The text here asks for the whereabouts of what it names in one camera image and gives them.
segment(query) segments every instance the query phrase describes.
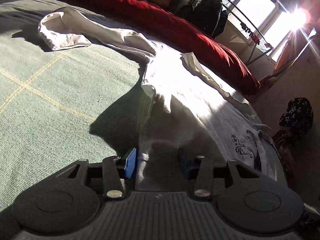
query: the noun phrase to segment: metal rivet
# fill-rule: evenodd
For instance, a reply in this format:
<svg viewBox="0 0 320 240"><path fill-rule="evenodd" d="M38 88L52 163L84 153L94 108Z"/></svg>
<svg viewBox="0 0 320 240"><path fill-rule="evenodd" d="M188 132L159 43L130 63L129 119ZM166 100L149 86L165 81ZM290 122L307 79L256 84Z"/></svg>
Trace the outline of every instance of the metal rivet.
<svg viewBox="0 0 320 240"><path fill-rule="evenodd" d="M210 196L210 192L205 190L205 189L197 189L195 191L195 195L197 197L209 197Z"/></svg>
<svg viewBox="0 0 320 240"><path fill-rule="evenodd" d="M117 190L117 189L112 189L112 190L109 190L107 192L107 196L108 197L111 197L111 198L119 198L119 197L122 197L122 191L120 190Z"/></svg>

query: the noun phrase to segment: ribbed surface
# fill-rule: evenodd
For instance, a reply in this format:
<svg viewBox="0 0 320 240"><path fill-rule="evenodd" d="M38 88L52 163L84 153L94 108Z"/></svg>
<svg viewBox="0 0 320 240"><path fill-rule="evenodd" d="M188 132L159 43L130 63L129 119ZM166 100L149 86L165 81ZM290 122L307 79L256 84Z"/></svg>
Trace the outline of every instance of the ribbed surface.
<svg viewBox="0 0 320 240"><path fill-rule="evenodd" d="M33 236L23 232L16 240L208 240L300 239L294 233L259 238L237 232L223 223L209 203L191 200L184 192L133 192L119 202L109 202L91 225L60 236Z"/></svg>

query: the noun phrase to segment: round pad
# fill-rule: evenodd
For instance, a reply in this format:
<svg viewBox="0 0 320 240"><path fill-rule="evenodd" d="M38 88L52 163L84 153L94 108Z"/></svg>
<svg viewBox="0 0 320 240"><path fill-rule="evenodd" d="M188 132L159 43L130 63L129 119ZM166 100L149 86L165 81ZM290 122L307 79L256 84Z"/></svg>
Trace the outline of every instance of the round pad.
<svg viewBox="0 0 320 240"><path fill-rule="evenodd" d="M217 199L219 212L232 224L256 233L276 233L301 217L303 203L291 189L267 179L242 179Z"/></svg>
<svg viewBox="0 0 320 240"><path fill-rule="evenodd" d="M74 181L58 178L32 186L13 203L20 225L38 234L66 234L87 224L98 212L96 193Z"/></svg>

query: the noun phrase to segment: blue tab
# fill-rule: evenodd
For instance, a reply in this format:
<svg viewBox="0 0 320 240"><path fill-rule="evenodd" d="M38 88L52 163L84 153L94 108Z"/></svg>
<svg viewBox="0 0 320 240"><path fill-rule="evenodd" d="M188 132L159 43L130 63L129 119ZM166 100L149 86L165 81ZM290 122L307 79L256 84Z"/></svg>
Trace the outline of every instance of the blue tab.
<svg viewBox="0 0 320 240"><path fill-rule="evenodd" d="M136 166L136 153L137 149L133 148L132 151L129 153L128 157L126 158L125 168L124 168L124 177L126 179L130 179L134 168Z"/></svg>

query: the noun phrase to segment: white cloth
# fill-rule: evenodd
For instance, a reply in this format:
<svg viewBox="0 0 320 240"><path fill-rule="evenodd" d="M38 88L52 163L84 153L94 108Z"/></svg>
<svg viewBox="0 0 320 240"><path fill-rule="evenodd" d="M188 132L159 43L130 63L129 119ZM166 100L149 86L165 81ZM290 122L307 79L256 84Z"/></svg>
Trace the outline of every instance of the white cloth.
<svg viewBox="0 0 320 240"><path fill-rule="evenodd" d="M141 33L133 30L108 28L89 20L71 7L63 7L46 15L38 25L38 33L52 50L90 46L81 33L94 37L103 44L146 59L156 56L157 47Z"/></svg>
<svg viewBox="0 0 320 240"><path fill-rule="evenodd" d="M186 60L181 60L177 51L163 45L146 69L141 86L153 98L154 106L140 134L137 189L177 190L180 186L185 187L182 180L177 182L178 172L168 169L168 166L174 168L172 162L177 168L178 149L189 158L201 154L217 164L236 158L252 168L258 152L262 172L274 178L259 139L258 128L267 126L261 124L241 95L201 66L192 54L184 54L182 58ZM196 75L195 65L215 83L213 87Z"/></svg>
<svg viewBox="0 0 320 240"><path fill-rule="evenodd" d="M153 106L139 139L137 190L184 190L178 149L189 158L201 154L217 164L237 158L251 167L259 153L262 172L274 178L259 139L259 130L267 126L193 53L181 56L141 33L105 27L69 7L45 16L38 31L52 50L90 46L84 33L146 60L141 87Z"/></svg>

